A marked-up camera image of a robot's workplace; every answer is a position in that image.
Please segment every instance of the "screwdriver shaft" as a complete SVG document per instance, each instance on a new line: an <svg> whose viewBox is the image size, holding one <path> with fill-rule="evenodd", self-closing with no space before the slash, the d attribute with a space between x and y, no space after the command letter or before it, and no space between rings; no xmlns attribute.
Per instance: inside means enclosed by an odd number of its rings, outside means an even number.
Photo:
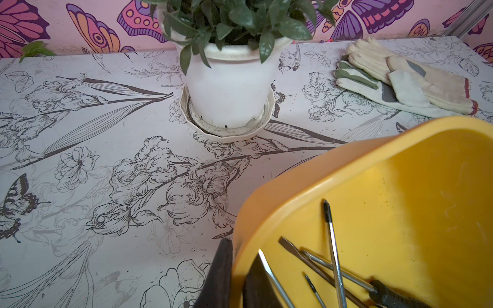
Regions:
<svg viewBox="0 0 493 308"><path fill-rule="evenodd" d="M334 270L332 267L332 262L329 260L325 260L324 258L321 258L307 250L303 250L302 253L307 256L310 260L317 262L318 264L330 269ZM374 286L372 286L370 283L364 281L363 279L351 274L350 272L344 270L341 268L342 276L344 278L347 278L348 280L354 282L355 284L359 285L362 288L365 288L368 292L376 292L377 290L375 289Z"/></svg>

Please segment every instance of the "small green plant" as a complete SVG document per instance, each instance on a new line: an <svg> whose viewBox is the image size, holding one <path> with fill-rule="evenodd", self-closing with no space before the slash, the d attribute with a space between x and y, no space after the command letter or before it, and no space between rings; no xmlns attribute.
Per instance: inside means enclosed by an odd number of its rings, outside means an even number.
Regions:
<svg viewBox="0 0 493 308"><path fill-rule="evenodd" d="M311 0L144 0L150 3L151 16L156 6L164 9L164 37L183 45L180 66L186 75L190 59L200 55L210 67L204 53L207 43L215 43L219 50L224 45L248 45L259 49L263 63L272 53L276 38L286 36L293 40L310 40L306 27L307 16L315 25L317 12L334 25L332 7L339 0L317 0L315 9ZM183 41L171 39L172 29L186 37Z"/></svg>
<svg viewBox="0 0 493 308"><path fill-rule="evenodd" d="M53 51L48 50L44 47L43 41L35 40L34 42L31 42L26 46L22 47L22 56L21 59L19 60L19 63L21 63L25 57L36 57L38 55L56 56L56 54Z"/></svg>

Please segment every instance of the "pink wall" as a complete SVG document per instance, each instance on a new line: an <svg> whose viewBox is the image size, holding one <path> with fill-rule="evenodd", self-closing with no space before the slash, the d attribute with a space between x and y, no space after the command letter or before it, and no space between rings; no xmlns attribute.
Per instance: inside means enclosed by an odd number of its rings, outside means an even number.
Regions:
<svg viewBox="0 0 493 308"><path fill-rule="evenodd" d="M493 14L486 15L462 41L493 64L493 16L490 15Z"/></svg>
<svg viewBox="0 0 493 308"><path fill-rule="evenodd" d="M471 2L340 0L336 27L319 17L314 40L441 34ZM174 48L139 0L0 0L0 57L18 57L37 39L59 55Z"/></svg>

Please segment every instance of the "table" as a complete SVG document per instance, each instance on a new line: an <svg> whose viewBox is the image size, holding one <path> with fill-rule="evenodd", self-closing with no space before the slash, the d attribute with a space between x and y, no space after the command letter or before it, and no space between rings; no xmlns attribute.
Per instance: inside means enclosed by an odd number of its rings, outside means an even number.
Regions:
<svg viewBox="0 0 493 308"><path fill-rule="evenodd" d="M493 121L493 68L457 38L381 43L469 78ZM230 144L185 123L176 51L1 59L0 306L193 304L257 187L427 120L337 88L348 44L286 48L271 122Z"/></svg>

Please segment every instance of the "black handle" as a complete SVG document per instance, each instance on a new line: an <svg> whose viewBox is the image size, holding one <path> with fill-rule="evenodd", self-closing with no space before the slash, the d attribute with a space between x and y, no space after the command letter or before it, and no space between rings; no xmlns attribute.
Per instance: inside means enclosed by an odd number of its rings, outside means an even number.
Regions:
<svg viewBox="0 0 493 308"><path fill-rule="evenodd" d="M370 292L370 298L379 305L387 308L431 308L417 299L395 293L379 280L374 280L370 283L377 289L377 292Z"/></svg>

